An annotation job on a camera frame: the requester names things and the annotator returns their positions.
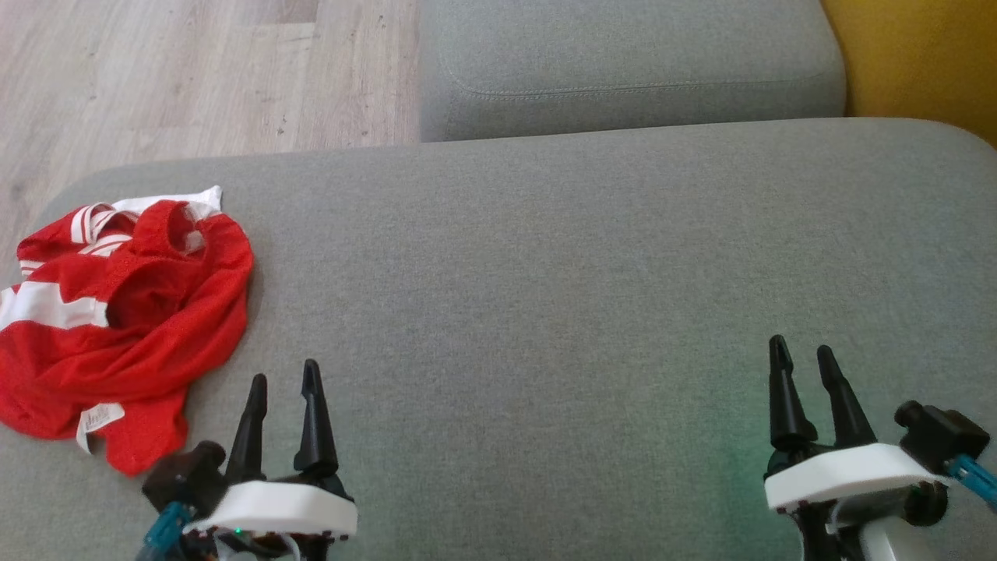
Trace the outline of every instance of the clothing label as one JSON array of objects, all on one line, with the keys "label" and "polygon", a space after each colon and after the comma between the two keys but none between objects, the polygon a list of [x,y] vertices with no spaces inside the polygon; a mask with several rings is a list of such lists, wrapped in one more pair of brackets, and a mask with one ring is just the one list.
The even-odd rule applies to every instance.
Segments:
[{"label": "clothing label", "polygon": [[120,403],[98,403],[86,411],[80,413],[80,424],[76,427],[76,443],[80,445],[88,454],[90,442],[87,435],[95,430],[100,430],[116,420],[125,416],[125,410]]}]

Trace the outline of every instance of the blue cable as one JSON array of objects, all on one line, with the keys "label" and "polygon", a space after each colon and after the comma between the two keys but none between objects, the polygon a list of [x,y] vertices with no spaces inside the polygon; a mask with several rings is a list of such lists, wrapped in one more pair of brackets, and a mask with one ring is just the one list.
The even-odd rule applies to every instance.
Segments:
[{"label": "blue cable", "polygon": [[136,561],[166,561],[170,553],[178,553],[183,527],[189,523],[190,512],[182,503],[168,504],[142,540],[143,547]]},{"label": "blue cable", "polygon": [[967,489],[986,501],[991,510],[997,512],[997,477],[983,469],[966,454],[955,457],[948,465],[948,474]]}]

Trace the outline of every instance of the gray couch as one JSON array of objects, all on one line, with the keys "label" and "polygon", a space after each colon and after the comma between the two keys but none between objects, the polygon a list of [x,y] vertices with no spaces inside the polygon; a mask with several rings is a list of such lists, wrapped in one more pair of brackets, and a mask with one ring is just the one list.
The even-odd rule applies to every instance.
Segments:
[{"label": "gray couch", "polygon": [[[657,68],[648,55],[644,82],[671,83],[682,68],[702,87],[601,101],[428,91],[428,139],[841,111],[839,58],[816,1],[764,0],[759,14],[702,2],[721,27],[691,2],[579,3],[618,26],[658,14],[674,32],[659,39],[641,23],[628,51],[595,59],[572,58],[575,20],[535,39],[530,26],[563,3],[467,4],[429,3],[449,10],[432,23],[443,27],[424,28],[425,52],[462,51],[453,60],[478,77],[463,51],[494,56],[485,88],[594,84],[590,64],[604,83],[630,84],[641,68],[613,61],[647,46],[684,62]],[[695,26],[661,6],[720,46],[676,51]],[[476,9],[530,31],[473,33]],[[742,27],[765,38],[748,45],[732,35]],[[570,71],[506,56],[509,42],[550,49]],[[724,81],[752,86],[706,85]],[[455,104],[434,105],[443,100]],[[883,441],[900,436],[892,413],[908,398],[997,427],[997,153],[954,128],[796,119],[151,164],[71,186],[41,222],[215,184],[256,266],[239,349],[190,393],[189,442],[227,446],[263,371],[264,471],[289,472],[301,364],[316,358],[361,513],[336,559],[799,557],[762,483],[766,341],[777,332],[824,440],[821,343]],[[0,473],[3,559],[129,559],[155,519],[139,481],[72,442],[0,426]],[[995,518],[961,490],[951,502],[926,530],[939,559],[986,558]]]},{"label": "gray couch", "polygon": [[820,0],[423,0],[422,139],[840,117]]}]

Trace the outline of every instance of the seam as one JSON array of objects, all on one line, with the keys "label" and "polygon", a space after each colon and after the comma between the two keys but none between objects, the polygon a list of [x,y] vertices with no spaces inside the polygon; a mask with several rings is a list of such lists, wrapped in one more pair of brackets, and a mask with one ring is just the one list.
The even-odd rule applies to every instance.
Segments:
[{"label": "seam", "polygon": [[500,99],[500,98],[521,98],[521,99],[556,99],[562,97],[587,97],[595,95],[613,95],[613,94],[627,94],[636,93],[640,90],[699,90],[704,88],[752,88],[758,86],[778,86],[778,85],[790,85],[799,84],[809,80],[815,80],[817,78],[823,77],[827,74],[834,72],[834,70],[823,70],[812,74],[809,76],[802,76],[799,78],[785,78],[779,80],[730,80],[730,81],[716,81],[716,82],[649,82],[644,84],[629,84],[623,86],[577,86],[568,88],[548,88],[540,90],[480,90],[468,86],[462,82],[456,74],[454,74],[453,69],[451,69],[450,64],[447,62],[444,50],[441,49],[437,60],[440,66],[443,67],[444,71],[450,76],[451,82],[453,82],[462,93],[469,95],[471,97],[477,97],[481,99]]},{"label": "seam", "polygon": [[707,89],[730,89],[730,90],[748,90],[748,89],[767,89],[779,86],[785,86],[790,84],[802,84],[803,82],[815,81],[819,78],[833,74],[833,70],[825,70],[823,72],[813,74],[811,76],[805,76],[803,78],[794,78],[791,80],[773,80],[773,81],[761,81],[761,82],[703,82],[690,85],[667,85],[667,86],[648,86],[648,87],[635,87],[635,88],[618,88],[612,90],[599,90],[599,91],[580,91],[580,92],[570,92],[568,93],[540,93],[534,95],[524,95],[524,94],[480,94],[474,90],[465,89],[460,83],[455,82],[460,90],[460,94],[466,97],[487,99],[487,100],[509,100],[509,101],[531,101],[531,100],[549,100],[549,99],[562,99],[562,98],[594,98],[600,96],[614,96],[614,95],[626,95],[626,94],[653,94],[661,91],[696,91],[696,90],[707,90]]},{"label": "seam", "polygon": [[[440,64],[440,63],[443,62],[441,60],[442,59],[442,55],[440,57],[437,57],[437,59],[438,59],[437,60],[437,64]],[[454,120],[454,113],[457,112],[457,99],[456,98],[459,95],[459,92],[452,92],[450,90],[450,88],[441,88],[441,89],[445,90],[446,94],[447,94],[447,108],[446,108],[446,111],[447,111],[447,121],[446,121],[446,123],[444,124],[444,127],[443,127],[443,138],[444,139],[448,139],[450,137],[450,126],[451,126],[451,123]]]}]

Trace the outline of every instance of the robotic arm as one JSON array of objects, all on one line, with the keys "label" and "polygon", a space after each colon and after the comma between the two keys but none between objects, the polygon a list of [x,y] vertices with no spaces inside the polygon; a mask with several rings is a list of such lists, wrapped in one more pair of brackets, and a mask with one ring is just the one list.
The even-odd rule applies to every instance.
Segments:
[{"label": "robotic arm", "polygon": [[941,520],[957,481],[997,507],[997,480],[975,461],[990,435],[958,411],[908,401],[895,416],[908,430],[900,445],[879,443],[831,348],[821,346],[834,444],[818,444],[781,335],[770,339],[769,358],[775,452],[765,491],[769,508],[796,522],[805,561],[930,561],[913,527]]},{"label": "robotic arm", "polygon": [[357,532],[357,507],[337,475],[339,460],[318,363],[306,360],[301,394],[305,420],[297,473],[268,481],[261,471],[266,376],[252,380],[225,473],[224,449],[204,441],[164,458],[143,485],[160,513],[140,561],[256,559],[292,555],[325,561],[337,539]]}]

